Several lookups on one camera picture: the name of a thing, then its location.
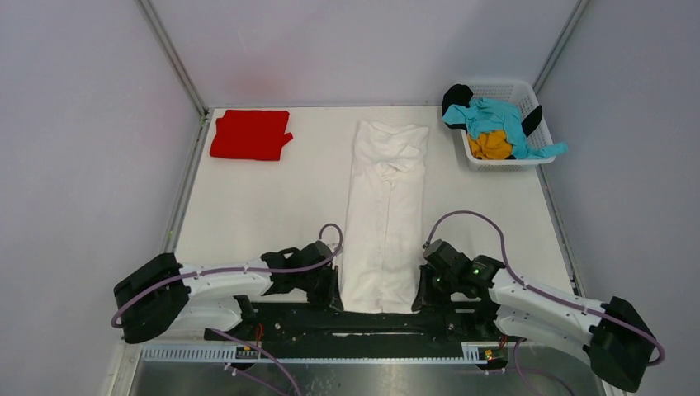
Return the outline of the white t shirt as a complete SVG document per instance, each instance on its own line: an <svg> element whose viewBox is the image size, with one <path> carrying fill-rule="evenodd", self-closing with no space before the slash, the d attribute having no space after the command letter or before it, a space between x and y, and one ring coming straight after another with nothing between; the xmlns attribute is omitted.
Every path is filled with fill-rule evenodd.
<svg viewBox="0 0 700 396"><path fill-rule="evenodd" d="M339 291L345 310L409 314L419 288L426 126L362 121L352 149Z"/></svg>

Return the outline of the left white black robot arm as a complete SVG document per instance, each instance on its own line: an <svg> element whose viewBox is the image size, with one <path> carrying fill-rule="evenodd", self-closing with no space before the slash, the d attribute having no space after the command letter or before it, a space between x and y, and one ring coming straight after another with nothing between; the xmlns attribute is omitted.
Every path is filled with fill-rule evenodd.
<svg viewBox="0 0 700 396"><path fill-rule="evenodd" d="M318 240L302 249L267 252L245 262L212 266L183 264L161 253L116 284L117 311L111 325L128 344L147 342L167 331L227 330L245 339L256 328L242 298L284 295L313 285L333 270L340 247Z"/></svg>

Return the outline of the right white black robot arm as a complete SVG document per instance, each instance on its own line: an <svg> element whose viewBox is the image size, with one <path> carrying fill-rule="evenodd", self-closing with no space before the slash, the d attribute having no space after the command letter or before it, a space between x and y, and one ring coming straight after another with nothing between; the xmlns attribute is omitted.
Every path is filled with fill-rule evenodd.
<svg viewBox="0 0 700 396"><path fill-rule="evenodd" d="M503 262L470 259L441 239L423 247L414 312L451 309L452 296L464 295L475 301L466 327L481 338L526 338L573 356L620 390L640 388L655 338L630 302L614 296L605 303L515 278Z"/></svg>

